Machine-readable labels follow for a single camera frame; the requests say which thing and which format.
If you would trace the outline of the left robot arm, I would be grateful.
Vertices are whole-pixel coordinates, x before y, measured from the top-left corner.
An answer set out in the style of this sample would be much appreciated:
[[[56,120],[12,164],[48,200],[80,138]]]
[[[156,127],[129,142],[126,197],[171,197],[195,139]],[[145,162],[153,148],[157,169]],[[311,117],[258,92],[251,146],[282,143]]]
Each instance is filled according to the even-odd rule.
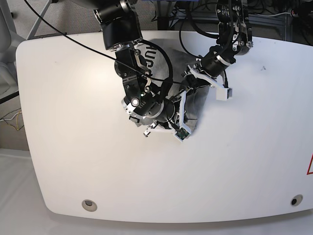
[[[196,63],[184,72],[184,85],[179,95],[186,98],[198,89],[213,87],[216,99],[226,101],[232,97],[226,69],[236,62],[236,55],[245,55],[253,47],[252,29],[249,23],[247,1],[218,0],[213,3],[219,20],[218,34],[201,30],[193,20],[189,2],[184,3],[185,17],[192,28],[200,35],[216,39],[205,56],[196,56]]]

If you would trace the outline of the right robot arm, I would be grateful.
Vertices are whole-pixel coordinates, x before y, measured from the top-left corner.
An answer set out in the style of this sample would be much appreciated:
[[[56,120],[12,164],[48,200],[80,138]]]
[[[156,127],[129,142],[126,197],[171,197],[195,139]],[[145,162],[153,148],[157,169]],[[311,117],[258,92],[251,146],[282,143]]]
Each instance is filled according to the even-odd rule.
[[[122,105],[136,126],[144,125],[144,136],[151,132],[169,132],[183,141],[191,134],[184,123],[186,91],[179,92],[178,101],[167,99],[175,83],[173,66],[166,52],[159,46],[145,41],[142,37],[135,9],[126,0],[99,0],[95,3],[94,14],[102,27],[104,45],[115,52],[115,72],[122,78],[125,97]],[[168,66],[168,76],[155,84],[145,58],[135,45],[143,43],[157,49]]]

